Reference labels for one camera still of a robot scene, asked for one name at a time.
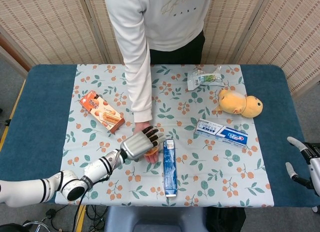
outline robotic hand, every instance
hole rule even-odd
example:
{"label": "robotic hand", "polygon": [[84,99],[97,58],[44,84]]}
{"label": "robotic hand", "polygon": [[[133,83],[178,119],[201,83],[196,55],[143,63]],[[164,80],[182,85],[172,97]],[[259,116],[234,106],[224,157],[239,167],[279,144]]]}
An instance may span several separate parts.
{"label": "robotic hand", "polygon": [[63,170],[50,178],[27,181],[0,180],[0,203],[10,207],[22,207],[49,201],[60,192],[68,201],[75,201],[104,176],[108,180],[113,170],[122,165],[125,160],[136,160],[149,149],[159,145],[164,135],[159,130],[149,126],[144,130],[125,139],[120,149],[115,149],[99,158],[84,169],[81,179],[73,171]]}
{"label": "robotic hand", "polygon": [[304,144],[299,140],[288,137],[287,140],[293,146],[296,146],[301,154],[303,155],[311,176],[311,180],[307,180],[298,176],[298,174],[294,171],[291,163],[286,162],[286,170],[292,180],[295,182],[307,187],[308,189],[314,189],[315,192],[320,196],[320,151],[317,147],[314,147],[309,144]]}

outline woven screen panel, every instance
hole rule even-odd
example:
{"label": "woven screen panel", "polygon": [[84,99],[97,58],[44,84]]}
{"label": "woven screen panel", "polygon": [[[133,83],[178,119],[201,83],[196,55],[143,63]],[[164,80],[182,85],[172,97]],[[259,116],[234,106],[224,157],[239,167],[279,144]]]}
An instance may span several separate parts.
{"label": "woven screen panel", "polygon": [[211,0],[204,23],[203,64],[228,64],[259,0]]}
{"label": "woven screen panel", "polygon": [[278,65],[298,92],[320,74],[320,0],[270,0],[238,63]]}
{"label": "woven screen panel", "polygon": [[116,41],[113,26],[109,19],[105,0],[90,0],[90,4],[106,48],[108,63],[122,64],[123,58]]}
{"label": "woven screen panel", "polygon": [[[228,63],[258,0],[212,0],[205,19],[204,64]],[[111,63],[121,63],[104,0],[90,0]]]}
{"label": "woven screen panel", "polygon": [[102,63],[79,0],[0,0],[0,25],[35,64]]}

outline sleeve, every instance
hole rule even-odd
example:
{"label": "sleeve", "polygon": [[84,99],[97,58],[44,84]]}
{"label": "sleeve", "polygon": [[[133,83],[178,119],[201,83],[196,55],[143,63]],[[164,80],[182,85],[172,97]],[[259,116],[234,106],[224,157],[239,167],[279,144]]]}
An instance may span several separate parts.
{"label": "sleeve", "polygon": [[105,0],[125,64],[134,122],[152,120],[150,51],[139,0]]}

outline blue toothpaste box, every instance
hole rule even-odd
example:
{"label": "blue toothpaste box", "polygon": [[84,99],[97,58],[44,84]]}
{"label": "blue toothpaste box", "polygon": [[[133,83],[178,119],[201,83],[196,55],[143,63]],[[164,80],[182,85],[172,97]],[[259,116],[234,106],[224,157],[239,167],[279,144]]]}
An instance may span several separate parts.
{"label": "blue toothpaste box", "polygon": [[247,133],[201,118],[198,120],[194,133],[239,148],[245,146],[248,140]]}
{"label": "blue toothpaste box", "polygon": [[176,148],[173,139],[163,142],[163,182],[165,196],[177,196]]}

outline plush toy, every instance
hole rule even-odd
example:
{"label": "plush toy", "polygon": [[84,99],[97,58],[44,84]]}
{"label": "plush toy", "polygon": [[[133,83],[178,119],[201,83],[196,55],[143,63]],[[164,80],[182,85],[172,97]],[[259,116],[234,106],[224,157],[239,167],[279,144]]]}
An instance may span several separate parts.
{"label": "plush toy", "polygon": [[253,118],[262,112],[262,102],[254,96],[245,97],[233,90],[222,89],[219,92],[218,111],[230,114],[241,114],[247,118]]}

